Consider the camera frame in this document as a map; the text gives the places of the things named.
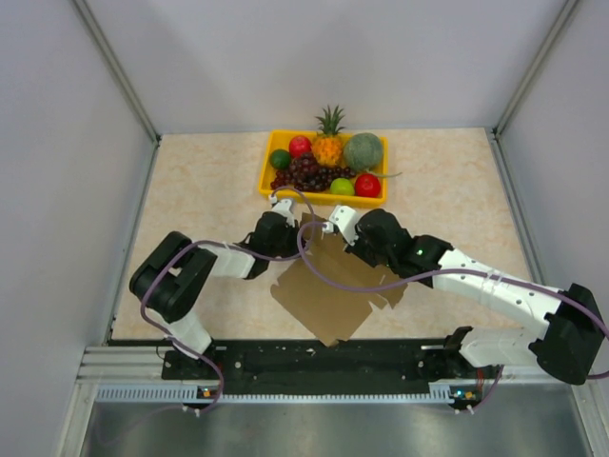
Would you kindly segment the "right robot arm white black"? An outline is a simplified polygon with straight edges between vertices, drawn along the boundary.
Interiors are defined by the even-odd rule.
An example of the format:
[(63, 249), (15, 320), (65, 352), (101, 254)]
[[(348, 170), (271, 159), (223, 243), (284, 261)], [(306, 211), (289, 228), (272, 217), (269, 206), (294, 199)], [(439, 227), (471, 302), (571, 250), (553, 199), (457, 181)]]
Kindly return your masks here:
[(490, 268), (431, 235), (412, 236), (396, 217), (374, 209), (344, 210), (346, 251), (399, 277), (471, 299), (519, 323), (518, 328), (466, 328), (444, 353), (444, 365), (463, 377), (486, 366), (539, 366), (570, 385), (591, 379), (606, 329), (593, 293), (525, 282)]

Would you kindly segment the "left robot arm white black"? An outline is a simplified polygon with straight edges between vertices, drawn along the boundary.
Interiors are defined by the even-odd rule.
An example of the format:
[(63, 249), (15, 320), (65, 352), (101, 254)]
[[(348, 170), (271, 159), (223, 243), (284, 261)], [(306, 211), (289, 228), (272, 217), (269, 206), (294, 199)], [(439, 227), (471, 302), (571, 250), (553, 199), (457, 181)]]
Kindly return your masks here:
[(271, 262), (293, 259), (298, 253), (299, 224), (287, 209), (263, 213), (256, 227), (237, 244), (195, 245), (179, 231), (170, 232), (132, 274), (128, 290), (160, 317), (157, 325), (183, 356), (183, 366), (195, 377), (215, 369), (216, 356), (208, 347), (212, 337), (194, 311), (210, 278), (253, 280)]

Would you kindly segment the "brown cardboard box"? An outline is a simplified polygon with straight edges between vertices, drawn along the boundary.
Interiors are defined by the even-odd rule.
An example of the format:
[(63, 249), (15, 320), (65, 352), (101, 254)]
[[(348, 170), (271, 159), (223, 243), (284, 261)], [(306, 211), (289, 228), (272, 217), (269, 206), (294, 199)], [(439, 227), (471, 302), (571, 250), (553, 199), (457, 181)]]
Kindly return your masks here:
[[(396, 283), (400, 278), (385, 266), (371, 267), (344, 251), (339, 235), (307, 228), (306, 253), (324, 277), (350, 288), (372, 288)], [(270, 288), (271, 296), (306, 329), (331, 347), (349, 340), (374, 308), (394, 308), (402, 300), (406, 286), (379, 292), (353, 292), (334, 288), (315, 275), (301, 259), (282, 273)]]

